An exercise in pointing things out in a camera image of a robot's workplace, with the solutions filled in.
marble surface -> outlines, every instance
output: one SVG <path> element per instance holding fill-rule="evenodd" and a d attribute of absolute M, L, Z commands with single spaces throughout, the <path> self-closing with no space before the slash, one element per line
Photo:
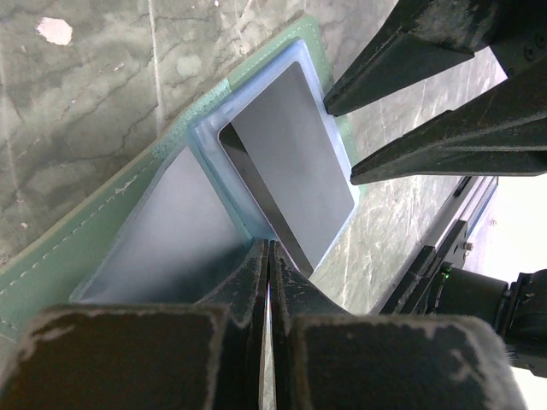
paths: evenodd
<path fill-rule="evenodd" d="M 184 107 L 303 14 L 337 79 L 395 0 L 0 2 L 0 264 L 151 144 Z M 496 82 L 472 61 L 350 115 L 365 156 Z M 312 280 L 352 313 L 391 282 L 456 178 L 371 184 Z"/>

green wallet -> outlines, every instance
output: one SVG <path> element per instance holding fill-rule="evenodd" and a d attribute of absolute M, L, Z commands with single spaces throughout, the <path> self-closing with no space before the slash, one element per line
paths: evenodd
<path fill-rule="evenodd" d="M 67 303 L 79 283 L 97 269 L 162 163 L 187 144 L 189 124 L 208 113 L 296 39 L 306 42 L 323 90 L 330 88 L 332 75 L 318 24 L 312 17 L 303 17 L 182 112 L 161 138 L 0 272 L 0 364 L 36 312 Z M 355 147 L 347 118 L 337 118 L 337 126 L 353 161 Z"/>

wallet stitching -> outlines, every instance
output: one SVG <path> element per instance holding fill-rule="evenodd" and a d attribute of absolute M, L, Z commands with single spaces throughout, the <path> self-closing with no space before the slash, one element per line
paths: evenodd
<path fill-rule="evenodd" d="M 300 26 L 299 28 L 297 28 L 296 30 L 293 30 L 292 32 L 288 32 L 280 41 L 277 42 L 277 44 L 273 47 L 274 49 L 277 49 L 280 45 L 282 45 L 288 38 L 294 36 L 296 33 L 302 31 L 304 28 L 306 27 L 311 27 L 311 28 L 314 28 L 314 25 L 312 25 L 311 23 L 306 23 L 305 25 L 303 26 Z M 313 37 L 314 37 L 314 40 L 315 40 L 315 43 L 319 46 L 319 48 L 321 48 L 321 42 L 319 40 L 319 38 L 317 37 L 317 33 L 315 32 L 315 30 L 312 32 L 313 34 Z M 326 62 L 326 55 L 324 52 L 320 53 L 321 54 L 321 63 L 323 64 L 324 67 L 328 67 L 327 65 L 327 62 Z M 262 56 L 254 65 L 253 67 L 249 67 L 246 71 L 244 71 L 240 76 L 239 76 L 239 79 L 238 81 L 240 81 L 245 75 L 247 75 L 251 70 L 254 70 L 256 68 L 256 66 L 258 66 L 262 61 L 264 61 L 264 59 L 268 58 L 269 56 L 271 56 L 271 54 L 266 54 L 264 56 Z M 147 169 L 149 168 L 152 163 L 154 163 L 156 159 L 152 160 L 149 164 L 147 164 L 143 169 L 141 169 L 138 173 L 135 174 L 134 176 L 134 180 L 137 180 L 138 177 Z M 74 233 L 76 233 L 78 231 L 78 229 L 83 226 L 88 220 L 90 220 L 91 218 L 93 218 L 95 215 L 97 215 L 101 209 L 104 208 L 105 205 L 107 205 L 109 202 L 111 202 L 112 200 L 114 200 L 120 193 L 123 193 L 123 191 L 115 191 L 114 195 L 112 195 L 110 198 L 108 198 L 105 202 L 103 202 L 95 211 L 93 211 L 87 218 L 85 218 L 84 220 L 82 220 L 78 226 L 76 226 L 68 235 L 66 235 L 59 243 L 57 243 L 53 248 L 51 248 L 48 252 L 46 252 L 43 256 L 42 256 L 42 261 L 45 261 L 47 259 L 47 257 L 52 253 L 54 252 L 56 249 L 58 249 L 64 242 L 66 242 Z M 0 297 L 2 295 L 4 295 L 6 293 L 6 290 L 8 290 L 11 286 L 13 286 L 14 284 L 16 284 L 17 282 L 19 282 L 19 280 L 21 280 L 22 278 L 25 277 L 25 275 L 27 273 L 29 273 L 30 271 L 32 271 L 33 269 L 35 269 L 36 267 L 38 267 L 40 265 L 41 261 L 38 261 L 36 263 L 34 263 L 29 269 L 25 270 L 21 275 L 19 275 L 18 278 L 14 279 L 13 281 L 11 281 L 8 286 L 6 286 L 5 288 L 3 288 L 2 290 L 0 290 Z M 13 329 L 15 331 L 18 331 L 19 329 L 17 329 L 13 324 L 11 324 L 10 322 L 2 319 L 0 317 L 0 323 L 6 325 L 7 327 L 9 327 L 10 329 Z"/>
<path fill-rule="evenodd" d="M 135 176 L 133 177 L 134 180 L 137 180 L 137 178 L 144 172 L 146 171 L 154 162 L 156 161 L 156 159 L 150 161 L 148 164 L 146 164 L 145 167 L 143 167 L 140 171 L 138 171 Z M 48 252 L 46 252 L 44 255 L 42 255 L 42 261 L 45 261 L 47 259 L 47 257 L 49 255 L 51 255 L 52 252 L 54 252 L 56 249 L 58 249 L 64 242 L 66 242 L 74 233 L 76 233 L 83 225 L 85 225 L 85 223 L 90 220 L 91 218 L 95 217 L 99 212 L 101 212 L 101 210 L 109 203 L 109 202 L 112 202 L 112 200 L 114 200 L 119 194 L 123 194 L 125 192 L 125 190 L 115 190 L 115 193 L 110 196 L 106 201 L 104 201 L 101 205 L 99 205 L 99 207 L 93 211 L 91 214 L 89 214 L 89 216 L 87 218 L 85 218 L 84 220 L 82 220 L 78 226 L 76 226 L 74 229 L 72 229 L 70 231 L 70 233 L 68 235 L 66 235 L 63 239 L 61 239 L 61 241 L 59 243 L 57 243 L 53 248 L 51 248 Z M 8 286 L 6 286 L 5 288 L 3 288 L 2 290 L 0 290 L 0 296 L 4 295 L 6 293 L 6 291 L 12 287 L 14 284 L 16 284 L 17 282 L 19 282 L 19 280 L 21 280 L 22 278 L 25 277 L 25 275 L 27 273 L 29 273 L 30 271 L 32 271 L 33 269 L 35 269 L 36 267 L 38 267 L 40 265 L 41 261 L 38 261 L 36 263 L 34 263 L 29 269 L 26 269 L 23 273 L 21 273 L 19 275 L 19 277 L 17 277 L 16 279 L 12 280 L 11 282 L 9 282 Z M 14 330 L 17 330 L 17 328 L 9 323 L 8 321 L 0 318 L 0 323 L 3 323 L 5 324 L 6 326 L 10 327 L 11 329 L 14 329 Z"/>

marble veining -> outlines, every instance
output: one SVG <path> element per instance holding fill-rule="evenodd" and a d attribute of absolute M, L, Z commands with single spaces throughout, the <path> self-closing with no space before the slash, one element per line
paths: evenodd
<path fill-rule="evenodd" d="M 395 2 L 3 0 L 0 265 L 301 15 L 320 22 L 337 79 Z M 486 50 L 351 114 L 359 155 L 494 86 L 496 71 Z M 368 312 L 456 181 L 412 177 L 369 185 L 312 280 L 352 313 Z"/>

white spot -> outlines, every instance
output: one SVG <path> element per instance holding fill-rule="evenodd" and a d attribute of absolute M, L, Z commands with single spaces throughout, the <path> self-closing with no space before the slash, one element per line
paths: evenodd
<path fill-rule="evenodd" d="M 459 362 L 460 365 L 462 365 L 458 372 L 455 374 L 450 374 L 450 378 L 454 380 L 455 382 L 462 383 L 466 381 L 468 378 L 472 378 L 475 382 L 478 384 L 483 384 L 482 377 L 473 369 L 473 366 L 469 364 L 469 362 L 463 357 L 463 354 L 460 350 L 457 348 L 453 348 L 450 351 L 450 354 L 452 354 Z"/>
<path fill-rule="evenodd" d="M 481 92 L 487 92 L 490 90 L 490 79 L 486 79 L 485 83 L 482 86 Z"/>
<path fill-rule="evenodd" d="M 116 188 L 114 190 L 115 195 L 123 194 L 126 192 L 126 189 L 129 188 L 129 185 L 131 185 L 135 180 L 137 179 L 137 175 L 135 175 L 133 178 L 129 179 L 121 188 Z"/>
<path fill-rule="evenodd" d="M 64 329 L 52 329 L 44 333 L 32 334 L 25 337 L 26 340 L 21 342 L 21 361 L 27 361 L 36 352 L 39 343 L 52 342 L 59 337 L 62 337 L 75 329 L 75 325 L 70 325 Z"/>
<path fill-rule="evenodd" d="M 177 73 L 180 77 L 195 77 L 200 74 L 202 60 L 198 56 L 184 56 L 177 60 Z"/>
<path fill-rule="evenodd" d="M 72 27 L 63 19 L 44 17 L 36 30 L 52 44 L 68 45 L 72 40 Z"/>

